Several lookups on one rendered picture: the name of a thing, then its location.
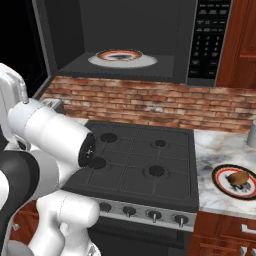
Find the brown wooden wall cupboard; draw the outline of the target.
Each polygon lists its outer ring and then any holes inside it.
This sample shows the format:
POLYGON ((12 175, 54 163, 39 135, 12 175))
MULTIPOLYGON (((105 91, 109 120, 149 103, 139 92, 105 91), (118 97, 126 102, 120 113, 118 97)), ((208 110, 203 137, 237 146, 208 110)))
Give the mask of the brown wooden wall cupboard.
POLYGON ((216 86, 256 89, 256 0, 233 0, 216 86))

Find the red-rimmed patterned plate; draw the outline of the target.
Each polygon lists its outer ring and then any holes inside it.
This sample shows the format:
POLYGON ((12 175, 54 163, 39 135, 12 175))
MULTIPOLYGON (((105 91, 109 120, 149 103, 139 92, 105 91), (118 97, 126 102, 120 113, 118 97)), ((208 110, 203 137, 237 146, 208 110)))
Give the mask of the red-rimmed patterned plate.
POLYGON ((213 184, 224 194, 239 200, 256 200, 256 174, 251 170, 232 164, 215 167, 211 173, 213 184), (248 179, 244 184, 232 184, 232 174, 245 172, 248 179))
POLYGON ((98 52, 96 56, 105 61, 134 61, 143 56, 143 53, 132 49, 110 49, 98 52))

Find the grey metal canister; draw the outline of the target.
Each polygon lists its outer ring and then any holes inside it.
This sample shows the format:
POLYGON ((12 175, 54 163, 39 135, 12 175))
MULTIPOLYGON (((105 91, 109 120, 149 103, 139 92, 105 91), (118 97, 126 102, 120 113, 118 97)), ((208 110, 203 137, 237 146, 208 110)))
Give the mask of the grey metal canister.
POLYGON ((252 122, 246 143, 249 147, 256 149, 256 119, 252 122))

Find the black oven door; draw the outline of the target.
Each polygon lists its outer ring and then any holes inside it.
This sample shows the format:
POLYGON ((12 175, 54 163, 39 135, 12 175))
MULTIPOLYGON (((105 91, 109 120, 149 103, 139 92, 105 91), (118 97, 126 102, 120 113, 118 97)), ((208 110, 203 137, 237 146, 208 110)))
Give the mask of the black oven door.
POLYGON ((191 235, 103 216, 88 232, 102 256, 187 256, 191 235))

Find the dark grey microwave oven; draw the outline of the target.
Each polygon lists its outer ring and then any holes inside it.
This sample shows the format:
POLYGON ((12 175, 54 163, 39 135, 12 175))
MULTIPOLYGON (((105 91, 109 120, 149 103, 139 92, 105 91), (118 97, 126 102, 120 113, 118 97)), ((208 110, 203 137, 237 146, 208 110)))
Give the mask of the dark grey microwave oven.
POLYGON ((232 0, 44 0, 51 73, 213 87, 232 0), (88 59, 132 49, 157 59, 115 69, 88 59))

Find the brown wooden drawer front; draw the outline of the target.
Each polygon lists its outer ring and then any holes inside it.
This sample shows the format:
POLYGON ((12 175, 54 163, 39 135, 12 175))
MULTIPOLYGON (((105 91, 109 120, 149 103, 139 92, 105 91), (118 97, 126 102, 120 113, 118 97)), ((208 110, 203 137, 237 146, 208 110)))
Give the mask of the brown wooden drawer front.
POLYGON ((256 220, 222 215, 219 222, 218 235, 222 238, 256 241, 256 234, 245 232, 242 226, 256 231, 256 220))

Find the brown potato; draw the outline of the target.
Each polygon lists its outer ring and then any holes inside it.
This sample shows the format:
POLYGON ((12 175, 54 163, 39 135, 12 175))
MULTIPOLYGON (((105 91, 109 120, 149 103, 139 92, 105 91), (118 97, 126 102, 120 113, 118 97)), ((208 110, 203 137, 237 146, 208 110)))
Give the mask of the brown potato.
POLYGON ((246 171, 236 172, 229 175, 227 179, 231 185, 242 185, 248 181, 249 174, 246 171))

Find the brown wooden cupboard door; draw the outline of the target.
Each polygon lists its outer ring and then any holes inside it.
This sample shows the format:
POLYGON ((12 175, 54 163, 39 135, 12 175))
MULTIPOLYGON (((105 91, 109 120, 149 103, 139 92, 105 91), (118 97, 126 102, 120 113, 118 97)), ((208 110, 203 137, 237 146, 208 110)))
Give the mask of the brown wooden cupboard door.
POLYGON ((206 244, 199 243, 195 256, 240 256, 240 247, 247 247, 246 256, 256 256, 256 248, 249 244, 241 243, 220 243, 206 244))

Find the brown wooden base cupboard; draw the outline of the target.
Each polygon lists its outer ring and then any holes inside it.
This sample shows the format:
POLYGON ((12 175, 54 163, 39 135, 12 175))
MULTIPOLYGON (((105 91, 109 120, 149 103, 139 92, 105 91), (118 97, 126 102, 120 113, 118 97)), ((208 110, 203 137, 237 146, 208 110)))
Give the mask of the brown wooden base cupboard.
POLYGON ((13 223, 16 224, 16 228, 11 231, 10 239, 28 245, 37 229, 38 222, 36 202, 31 201, 15 215, 13 223))

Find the dark microwave door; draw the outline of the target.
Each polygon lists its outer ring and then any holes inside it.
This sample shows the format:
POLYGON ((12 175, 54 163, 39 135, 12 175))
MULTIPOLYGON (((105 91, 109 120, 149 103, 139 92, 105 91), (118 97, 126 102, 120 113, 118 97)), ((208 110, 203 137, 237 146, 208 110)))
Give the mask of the dark microwave door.
POLYGON ((52 80, 44 0, 0 0, 0 63, 25 80, 39 99, 52 80))

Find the grey toaster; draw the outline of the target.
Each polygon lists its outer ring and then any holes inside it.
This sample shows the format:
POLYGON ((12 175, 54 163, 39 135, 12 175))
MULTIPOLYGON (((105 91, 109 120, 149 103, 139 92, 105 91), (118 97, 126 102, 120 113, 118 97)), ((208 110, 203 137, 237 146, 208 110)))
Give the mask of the grey toaster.
POLYGON ((61 99, 45 98, 42 100, 42 103, 45 106, 48 106, 49 108, 53 109, 57 113, 60 113, 60 114, 64 113, 63 102, 61 99))

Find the white round turntable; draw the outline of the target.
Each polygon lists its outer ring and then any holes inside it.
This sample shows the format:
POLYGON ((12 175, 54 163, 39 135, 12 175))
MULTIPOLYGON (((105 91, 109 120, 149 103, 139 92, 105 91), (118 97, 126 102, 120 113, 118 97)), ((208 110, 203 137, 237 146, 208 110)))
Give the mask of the white round turntable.
POLYGON ((157 63, 157 59, 152 56, 144 55, 134 61, 105 61, 99 59, 96 54, 88 59, 91 64, 107 67, 107 68, 115 68, 115 69, 133 69, 133 68, 144 68, 149 67, 157 63))

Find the dark grey gas stove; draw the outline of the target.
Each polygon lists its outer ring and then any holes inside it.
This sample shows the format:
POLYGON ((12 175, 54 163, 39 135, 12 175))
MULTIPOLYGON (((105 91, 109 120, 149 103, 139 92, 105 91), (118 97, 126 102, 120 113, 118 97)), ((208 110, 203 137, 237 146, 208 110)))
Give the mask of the dark grey gas stove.
POLYGON ((96 136, 94 157, 64 189, 109 203, 111 210, 100 210, 100 217, 192 234, 199 208, 194 132, 102 121, 86 127, 96 136), (136 213, 127 217, 125 206, 136 213), (162 217, 153 222, 150 210, 162 217), (175 215, 186 216, 188 222, 180 228, 175 215))

